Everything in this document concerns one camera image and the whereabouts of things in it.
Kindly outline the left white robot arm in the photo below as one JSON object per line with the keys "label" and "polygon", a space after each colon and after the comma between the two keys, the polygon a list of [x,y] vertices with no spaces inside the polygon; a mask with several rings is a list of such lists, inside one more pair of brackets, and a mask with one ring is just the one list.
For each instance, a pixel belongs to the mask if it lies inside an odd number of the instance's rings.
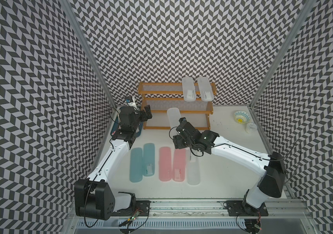
{"label": "left white robot arm", "polygon": [[139,124],[152,118],[151,107],[143,110],[125,106],[119,112],[119,126],[112,135],[110,148],[87,178],[74,184],[75,213],[83,218],[108,220],[113,213],[133,214],[136,210],[134,193],[114,192],[111,179],[123,157],[136,140]]}

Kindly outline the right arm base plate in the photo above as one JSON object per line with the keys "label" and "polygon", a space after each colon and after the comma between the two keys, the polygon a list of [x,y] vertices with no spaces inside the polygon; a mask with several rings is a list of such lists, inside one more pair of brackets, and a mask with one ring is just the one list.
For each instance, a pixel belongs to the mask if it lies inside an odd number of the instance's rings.
{"label": "right arm base plate", "polygon": [[226,206],[229,216],[269,216],[265,203],[262,203],[260,208],[254,208],[245,202],[239,200],[227,200]]}

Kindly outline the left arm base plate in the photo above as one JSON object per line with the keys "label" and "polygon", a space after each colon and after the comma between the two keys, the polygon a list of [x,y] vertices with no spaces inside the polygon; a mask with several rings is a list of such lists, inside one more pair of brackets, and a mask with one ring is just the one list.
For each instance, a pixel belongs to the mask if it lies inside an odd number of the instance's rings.
{"label": "left arm base plate", "polygon": [[112,216],[148,216],[150,213],[150,208],[151,202],[149,200],[134,200],[130,203],[130,207],[113,212]]}

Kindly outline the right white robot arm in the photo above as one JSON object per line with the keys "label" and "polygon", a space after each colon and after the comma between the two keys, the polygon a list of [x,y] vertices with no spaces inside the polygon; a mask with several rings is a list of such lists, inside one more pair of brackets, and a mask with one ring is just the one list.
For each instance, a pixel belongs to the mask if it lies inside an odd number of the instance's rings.
{"label": "right white robot arm", "polygon": [[223,157],[260,176],[255,185],[246,191],[241,203],[234,205],[230,216],[246,215],[255,216],[265,207],[269,198],[280,198],[286,178],[284,157],[273,152],[271,155],[250,150],[229,141],[223,136],[210,130],[200,132],[193,127],[186,118],[179,119],[175,127],[177,135],[173,136],[175,149],[189,148],[192,154],[199,152],[197,157],[213,154]]}

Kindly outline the clear pencil case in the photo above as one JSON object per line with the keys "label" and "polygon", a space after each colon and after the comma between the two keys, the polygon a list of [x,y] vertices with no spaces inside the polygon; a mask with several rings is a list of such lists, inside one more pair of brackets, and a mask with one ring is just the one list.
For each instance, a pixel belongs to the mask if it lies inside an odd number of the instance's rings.
{"label": "clear pencil case", "polygon": [[197,186],[201,182],[199,158],[187,150],[187,183],[191,186]]}
{"label": "clear pencil case", "polygon": [[214,100],[214,93],[212,90],[211,83],[207,77],[197,78],[199,92],[202,101],[210,102]]}
{"label": "clear pencil case", "polygon": [[170,128],[175,128],[180,125],[179,119],[181,118],[180,110],[177,107],[172,107],[167,110],[167,117]]}
{"label": "clear pencil case", "polygon": [[186,102],[196,101],[196,89],[193,78],[182,78],[183,97]]}

